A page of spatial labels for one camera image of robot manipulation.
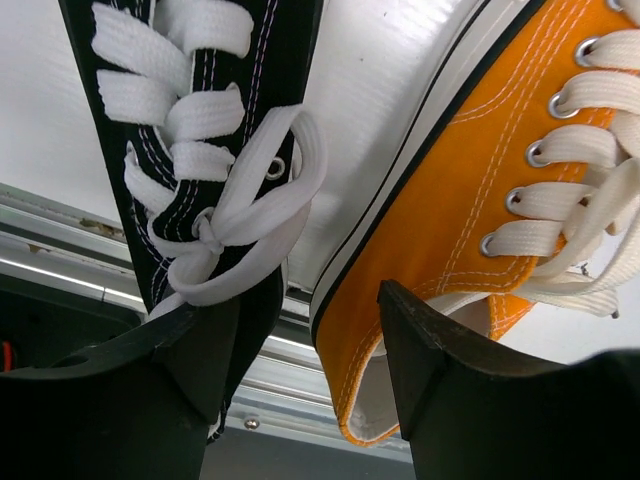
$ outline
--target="high-top sneaker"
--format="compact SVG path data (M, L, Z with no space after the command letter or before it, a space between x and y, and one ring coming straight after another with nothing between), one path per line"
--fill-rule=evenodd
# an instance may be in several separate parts
M535 302L618 315L614 289L640 267L638 25L638 0L476 2L314 293L349 440L397 430L381 280L495 340ZM601 274L574 267L625 230Z
M149 318L241 297L224 412L278 318L281 265L326 170L299 105L321 2L65 10Z

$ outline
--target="shoe tongue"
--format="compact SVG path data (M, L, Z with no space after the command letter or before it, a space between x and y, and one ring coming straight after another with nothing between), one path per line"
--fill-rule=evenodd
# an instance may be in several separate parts
M500 340L535 305L514 295L489 295L487 303L491 340Z

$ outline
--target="metal eyelet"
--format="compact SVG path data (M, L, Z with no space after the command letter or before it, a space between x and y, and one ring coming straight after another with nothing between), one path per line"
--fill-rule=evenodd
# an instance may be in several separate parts
M485 237L480 242L480 253L482 253L485 257L497 257L497 255L493 255L489 252L489 244L491 243L495 235L495 232L485 235Z
M513 213L517 215L517 213L513 211L513 204L520 202L521 200L520 194L522 193L522 190L524 190L523 187L517 187L511 190L509 193L507 193L507 196L504 199L504 205L507 208L507 211L509 211L509 213Z
M622 5L620 5L620 2L618 0L607 0L607 5L614 12L622 12L624 10L624 8L622 8Z
M580 111L579 109L571 110L565 113L558 111L560 97L562 97L562 92L557 92L551 96L551 99L549 99L549 114L559 120L566 120L567 118L575 117Z
M580 44L576 47L573 58L579 66L586 68L593 66L587 59L587 55L591 53L593 44L596 43L599 39L600 37L589 37L580 42Z
M527 147L527 151L525 152L527 163L533 168L543 168L549 165L549 162L541 162L536 159L536 157L540 155L540 145L542 145L542 140L537 140L529 145Z
M287 166L280 157L275 157L269 165L269 170L267 171L266 178L267 180L278 180L284 174Z

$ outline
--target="screw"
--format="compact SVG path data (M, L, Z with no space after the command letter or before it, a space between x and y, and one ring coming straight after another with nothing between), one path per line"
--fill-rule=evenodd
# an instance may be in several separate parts
M257 430L260 426L260 421L256 418L247 418L244 421L244 428L247 430Z

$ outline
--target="white fabric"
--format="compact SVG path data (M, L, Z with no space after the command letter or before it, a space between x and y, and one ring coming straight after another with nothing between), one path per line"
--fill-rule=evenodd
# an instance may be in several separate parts
M244 118L241 93L190 92L192 54L223 49L246 55L253 21L238 5L221 0L164 0L157 7L157 27L168 38L128 12L94 4L93 48L104 59L133 73L98 72L107 115L118 121L158 127L169 145L178 180L225 182L215 208L198 216L198 240L172 242L156 235L153 221L174 199L174 192L147 177L135 151L125 158L125 182L150 219L149 239L165 258L173 258L168 281L174 290L151 318L184 302L213 305L238 295L266 278L286 259L320 188L327 154L320 132L301 106L273 108L237 159L225 148L202 140L235 132ZM291 130L301 152L293 180L256 200L271 162ZM226 246L253 245L232 269L209 279Z
M620 4L640 24L640 2ZM622 71L640 70L640 30L599 38L585 59L593 69L567 82L558 110L611 108L617 110L614 121L609 130L588 125L558 128L542 140L536 156L540 162L586 163L583 183L524 187L509 208L528 219L502 225L486 249L491 256L541 257L514 295L606 316L617 310L615 288L640 272L640 78ZM625 229L623 241L597 278L568 271L591 256L605 231L617 234ZM567 244L555 255L560 233ZM477 301L478 295L444 295L429 303L450 313Z

